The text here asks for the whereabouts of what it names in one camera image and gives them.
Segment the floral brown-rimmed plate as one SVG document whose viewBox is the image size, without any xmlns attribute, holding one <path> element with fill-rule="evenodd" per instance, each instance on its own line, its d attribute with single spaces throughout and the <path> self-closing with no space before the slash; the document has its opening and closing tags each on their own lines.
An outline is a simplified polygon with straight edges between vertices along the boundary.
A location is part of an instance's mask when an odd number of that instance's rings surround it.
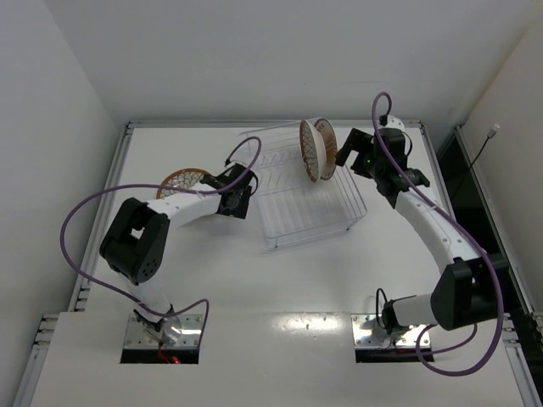
<svg viewBox="0 0 543 407">
<path fill-rule="evenodd" d="M 317 183 L 323 174 L 327 155 L 321 133 L 308 120 L 299 124 L 299 144 L 306 174 Z"/>
<path fill-rule="evenodd" d="M 165 187 L 190 189 L 195 184 L 200 182 L 205 176 L 209 176 L 210 173 L 207 170 L 199 168 L 185 168 L 177 170 L 169 174 L 161 183 L 161 188 L 156 192 L 155 197 L 157 199 L 165 198 L 176 191 L 165 189 Z"/>
</svg>

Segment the sunburst plate with green rim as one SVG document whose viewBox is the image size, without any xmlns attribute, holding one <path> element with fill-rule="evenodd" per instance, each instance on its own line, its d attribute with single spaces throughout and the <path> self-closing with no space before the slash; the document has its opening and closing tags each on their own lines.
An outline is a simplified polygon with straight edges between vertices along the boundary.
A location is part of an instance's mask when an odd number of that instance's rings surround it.
<svg viewBox="0 0 543 407">
<path fill-rule="evenodd" d="M 315 127 L 322 136 L 326 151 L 326 163 L 322 171 L 321 179 L 327 181 L 333 177 L 336 169 L 335 159 L 338 152 L 335 130 L 329 120 L 320 118 L 315 122 Z"/>
</svg>

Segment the white wire dish rack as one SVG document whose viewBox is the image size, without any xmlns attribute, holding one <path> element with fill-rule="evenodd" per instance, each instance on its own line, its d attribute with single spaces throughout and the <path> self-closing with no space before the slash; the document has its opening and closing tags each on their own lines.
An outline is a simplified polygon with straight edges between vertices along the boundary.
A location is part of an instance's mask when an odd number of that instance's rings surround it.
<svg viewBox="0 0 543 407">
<path fill-rule="evenodd" d="M 311 181 L 299 142 L 300 123 L 290 122 L 239 134 L 258 178 L 251 201 L 258 208 L 268 248 L 306 243 L 348 231 L 367 214 L 362 195 L 345 167 L 324 181 Z"/>
</svg>

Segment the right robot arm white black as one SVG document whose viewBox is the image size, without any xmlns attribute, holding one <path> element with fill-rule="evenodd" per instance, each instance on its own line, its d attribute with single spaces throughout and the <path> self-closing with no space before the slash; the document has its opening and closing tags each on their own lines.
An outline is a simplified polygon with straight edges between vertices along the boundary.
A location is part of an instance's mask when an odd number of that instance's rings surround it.
<svg viewBox="0 0 543 407">
<path fill-rule="evenodd" d="M 378 192 L 421 238 L 440 278 L 430 294 L 391 299 L 381 314 L 383 329 L 393 333 L 410 325 L 435 325 L 452 331 L 492 319 L 501 320 L 504 300 L 499 275 L 507 262 L 490 255 L 439 205 L 429 179 L 408 165 L 406 134 L 396 118 L 374 134 L 353 128 L 338 151 L 342 166 L 351 153 L 351 169 L 374 180 Z"/>
</svg>

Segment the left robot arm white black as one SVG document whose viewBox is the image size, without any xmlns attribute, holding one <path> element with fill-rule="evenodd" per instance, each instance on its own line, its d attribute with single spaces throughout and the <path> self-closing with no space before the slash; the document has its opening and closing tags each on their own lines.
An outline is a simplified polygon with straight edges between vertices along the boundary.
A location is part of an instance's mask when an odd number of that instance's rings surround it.
<svg viewBox="0 0 543 407">
<path fill-rule="evenodd" d="M 217 176 L 195 168 L 179 170 L 163 180 L 156 198 L 122 203 L 99 254 L 139 300 L 133 312 L 150 337 L 174 343 L 181 335 L 182 322 L 172 315 L 159 273 L 169 230 L 208 215 L 243 219 L 257 187 L 252 170 L 229 162 Z"/>
</svg>

